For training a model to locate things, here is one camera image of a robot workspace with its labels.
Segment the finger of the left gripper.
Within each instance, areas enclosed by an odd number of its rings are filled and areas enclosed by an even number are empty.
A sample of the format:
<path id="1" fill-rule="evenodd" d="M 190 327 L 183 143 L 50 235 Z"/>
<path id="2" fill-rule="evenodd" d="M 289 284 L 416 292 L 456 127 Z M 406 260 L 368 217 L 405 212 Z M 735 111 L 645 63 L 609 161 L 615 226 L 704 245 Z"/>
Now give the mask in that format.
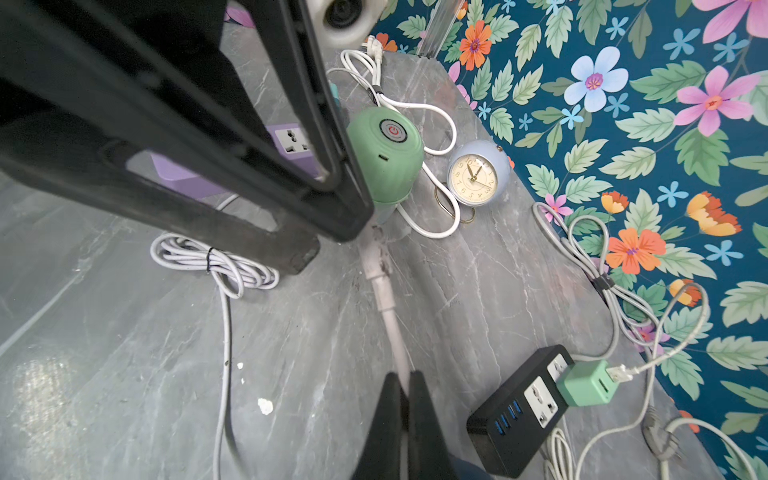
<path id="1" fill-rule="evenodd" d="M 226 10 L 220 51 L 232 63 L 277 152 L 320 183 L 318 239 L 353 240 L 371 218 L 373 203 L 326 78 L 307 5 L 303 1 L 246 1 L 243 8 L 255 23 L 256 63 L 270 71 L 281 110 L 273 112 L 257 105 L 254 88 L 247 84 L 245 71 L 230 52 L 235 27 L 226 23 Z"/>
<path id="2" fill-rule="evenodd" d="M 301 272 L 321 185 L 276 150 L 220 51 L 222 1 L 5 1 L 1 169 L 48 193 Z M 268 231 L 130 166 L 161 154 L 265 207 Z"/>

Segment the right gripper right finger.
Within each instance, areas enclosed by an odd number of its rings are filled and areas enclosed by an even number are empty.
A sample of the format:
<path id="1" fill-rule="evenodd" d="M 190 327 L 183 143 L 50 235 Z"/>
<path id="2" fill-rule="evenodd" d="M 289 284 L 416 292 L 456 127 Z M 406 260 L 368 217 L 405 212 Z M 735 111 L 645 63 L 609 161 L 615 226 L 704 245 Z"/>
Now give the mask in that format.
<path id="1" fill-rule="evenodd" d="M 407 432 L 409 479 L 459 478 L 452 465 L 425 376 L 420 371 L 410 374 Z"/>

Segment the green meat grinder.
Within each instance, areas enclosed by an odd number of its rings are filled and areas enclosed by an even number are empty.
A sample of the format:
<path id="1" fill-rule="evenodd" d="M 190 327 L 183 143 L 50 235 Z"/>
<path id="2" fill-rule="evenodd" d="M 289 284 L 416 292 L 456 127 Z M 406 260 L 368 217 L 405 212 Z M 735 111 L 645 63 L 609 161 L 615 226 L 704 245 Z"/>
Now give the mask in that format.
<path id="1" fill-rule="evenodd" d="M 422 137 L 407 117 L 384 107 L 357 114 L 347 135 L 374 203 L 373 221 L 382 225 L 419 176 L 425 158 Z"/>

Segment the black power strip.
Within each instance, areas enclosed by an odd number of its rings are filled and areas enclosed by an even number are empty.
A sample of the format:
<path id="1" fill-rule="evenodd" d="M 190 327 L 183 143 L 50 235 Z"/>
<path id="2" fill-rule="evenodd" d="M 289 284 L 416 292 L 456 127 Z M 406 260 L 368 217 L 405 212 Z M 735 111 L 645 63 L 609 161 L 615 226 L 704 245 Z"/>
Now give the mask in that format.
<path id="1" fill-rule="evenodd" d="M 557 380 L 572 364 L 564 346 L 540 348 L 470 414 L 466 430 L 486 472 L 524 472 L 568 409 Z"/>

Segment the green charger adapter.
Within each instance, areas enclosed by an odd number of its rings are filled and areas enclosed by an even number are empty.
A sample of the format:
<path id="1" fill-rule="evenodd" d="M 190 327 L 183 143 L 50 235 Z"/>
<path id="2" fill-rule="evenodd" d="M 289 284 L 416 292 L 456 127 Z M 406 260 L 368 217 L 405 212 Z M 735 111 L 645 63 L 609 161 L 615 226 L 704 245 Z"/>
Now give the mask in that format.
<path id="1" fill-rule="evenodd" d="M 571 407 L 606 405 L 618 389 L 618 383 L 608 373 L 606 360 L 576 362 L 558 378 L 556 385 Z"/>

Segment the pale blue table clock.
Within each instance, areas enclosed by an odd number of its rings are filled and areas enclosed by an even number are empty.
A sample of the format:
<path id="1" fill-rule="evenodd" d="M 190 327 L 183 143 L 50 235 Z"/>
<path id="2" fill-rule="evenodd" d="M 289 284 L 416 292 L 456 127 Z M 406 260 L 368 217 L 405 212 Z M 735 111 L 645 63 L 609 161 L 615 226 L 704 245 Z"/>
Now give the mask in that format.
<path id="1" fill-rule="evenodd" d="M 512 172 L 508 155 L 490 140 L 458 148 L 449 162 L 447 186 L 459 203 L 478 208 L 499 200 Z"/>

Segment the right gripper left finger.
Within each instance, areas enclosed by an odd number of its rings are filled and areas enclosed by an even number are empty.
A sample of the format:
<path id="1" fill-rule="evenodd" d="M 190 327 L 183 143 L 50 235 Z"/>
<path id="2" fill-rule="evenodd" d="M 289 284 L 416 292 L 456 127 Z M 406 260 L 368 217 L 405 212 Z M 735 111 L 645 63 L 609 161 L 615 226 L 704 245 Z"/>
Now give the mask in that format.
<path id="1" fill-rule="evenodd" d="M 407 406 L 398 375 L 388 373 L 351 479 L 398 480 L 401 477 Z"/>

